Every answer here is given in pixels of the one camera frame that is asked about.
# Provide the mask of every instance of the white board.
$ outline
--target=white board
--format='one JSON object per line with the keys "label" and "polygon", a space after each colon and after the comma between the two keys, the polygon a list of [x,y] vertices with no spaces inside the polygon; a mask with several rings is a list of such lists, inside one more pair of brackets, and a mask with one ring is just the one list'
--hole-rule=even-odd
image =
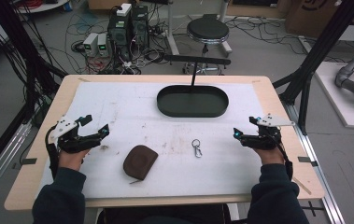
{"label": "white board", "polygon": [[[250,193],[258,183],[261,161],[256,153],[233,138],[233,127],[257,134],[249,116],[262,116],[250,84],[216,84],[229,96],[227,111],[213,119],[170,118],[157,108],[164,83],[81,83],[66,114],[93,121],[79,135],[96,133],[109,124],[110,135],[91,150],[81,168],[87,176],[83,189],[90,198],[199,196]],[[203,157],[191,146],[199,139]],[[145,145],[159,154],[146,179],[136,182],[124,173],[129,151]],[[49,164],[41,186],[51,183]]]}
{"label": "white board", "polygon": [[[336,74],[345,65],[345,63],[322,63],[316,73],[319,83],[344,125],[354,128],[354,94],[334,84]],[[354,81],[354,74],[349,79]]]}

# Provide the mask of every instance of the person's right arm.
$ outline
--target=person's right arm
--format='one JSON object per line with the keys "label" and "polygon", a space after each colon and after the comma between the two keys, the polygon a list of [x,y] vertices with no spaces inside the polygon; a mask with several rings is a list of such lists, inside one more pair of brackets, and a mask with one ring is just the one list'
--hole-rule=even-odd
{"label": "person's right arm", "polygon": [[308,223],[297,200],[299,187],[290,182],[284,158],[278,148],[254,149],[262,160],[259,184],[252,188],[252,200],[248,211],[248,223]]}

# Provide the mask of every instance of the black tray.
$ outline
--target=black tray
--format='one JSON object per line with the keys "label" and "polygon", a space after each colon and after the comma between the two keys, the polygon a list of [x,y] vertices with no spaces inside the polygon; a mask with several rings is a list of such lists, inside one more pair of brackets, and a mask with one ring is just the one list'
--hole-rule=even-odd
{"label": "black tray", "polygon": [[175,118],[215,118],[228,105],[227,94],[213,86],[167,86],[157,94],[159,110]]}

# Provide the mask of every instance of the brown leather case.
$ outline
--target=brown leather case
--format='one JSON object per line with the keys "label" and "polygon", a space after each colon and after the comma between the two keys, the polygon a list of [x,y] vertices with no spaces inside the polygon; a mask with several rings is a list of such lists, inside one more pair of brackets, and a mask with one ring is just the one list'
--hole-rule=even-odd
{"label": "brown leather case", "polygon": [[144,180],[159,154],[145,146],[131,149],[123,163],[124,172],[139,180]]}

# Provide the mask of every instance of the stool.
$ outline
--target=stool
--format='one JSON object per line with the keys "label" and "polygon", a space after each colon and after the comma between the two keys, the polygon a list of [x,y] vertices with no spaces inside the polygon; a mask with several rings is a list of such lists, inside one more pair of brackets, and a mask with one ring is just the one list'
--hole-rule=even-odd
{"label": "stool", "polygon": [[[202,57],[206,57],[208,53],[208,45],[218,45],[226,41],[229,37],[229,27],[217,20],[216,15],[204,15],[202,18],[189,22],[187,27],[188,36],[197,42],[204,43],[202,50]],[[193,63],[185,63],[183,72],[185,74],[192,74]],[[221,70],[219,66],[209,67],[207,63],[197,66],[196,74],[202,73],[207,75],[207,71],[215,71],[220,75]]]}

